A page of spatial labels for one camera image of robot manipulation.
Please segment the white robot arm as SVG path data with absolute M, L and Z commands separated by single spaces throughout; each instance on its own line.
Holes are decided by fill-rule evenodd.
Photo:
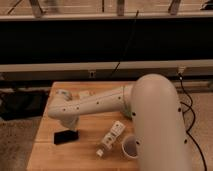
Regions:
M 74 116 L 128 110 L 133 121 L 139 171 L 192 171 L 181 103 L 173 83 L 160 74 L 83 99 L 57 92 L 48 116 Z

